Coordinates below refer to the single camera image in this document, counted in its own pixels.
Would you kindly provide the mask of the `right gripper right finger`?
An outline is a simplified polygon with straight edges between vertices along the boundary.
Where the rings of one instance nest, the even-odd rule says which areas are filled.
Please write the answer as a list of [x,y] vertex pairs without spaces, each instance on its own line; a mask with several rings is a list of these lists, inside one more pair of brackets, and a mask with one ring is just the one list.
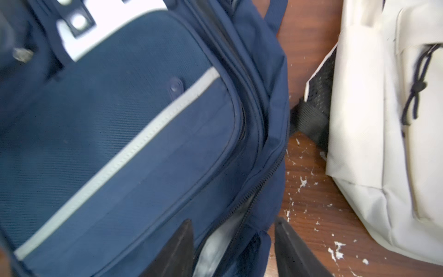
[[291,225],[276,218],[275,255],[280,277],[331,277]]

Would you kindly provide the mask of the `navy blue backpack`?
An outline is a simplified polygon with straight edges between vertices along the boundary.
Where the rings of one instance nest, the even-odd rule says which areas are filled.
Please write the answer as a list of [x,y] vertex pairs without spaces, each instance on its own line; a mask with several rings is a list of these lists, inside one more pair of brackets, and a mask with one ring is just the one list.
[[284,192],[287,1],[1,2],[14,277],[261,277]]

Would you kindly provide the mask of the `cream canvas backpack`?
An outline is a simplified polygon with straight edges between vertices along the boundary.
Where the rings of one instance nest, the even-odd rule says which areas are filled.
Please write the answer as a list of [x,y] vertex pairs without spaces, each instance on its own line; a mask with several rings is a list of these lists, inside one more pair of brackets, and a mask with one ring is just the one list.
[[344,1],[338,42],[291,128],[325,152],[326,174],[375,241],[442,265],[441,1]]

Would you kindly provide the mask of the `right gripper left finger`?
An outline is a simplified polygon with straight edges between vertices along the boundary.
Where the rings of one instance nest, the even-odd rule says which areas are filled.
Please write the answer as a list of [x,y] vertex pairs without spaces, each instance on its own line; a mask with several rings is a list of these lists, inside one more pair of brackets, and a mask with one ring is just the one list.
[[140,277],[191,277],[194,254],[193,225],[182,222]]

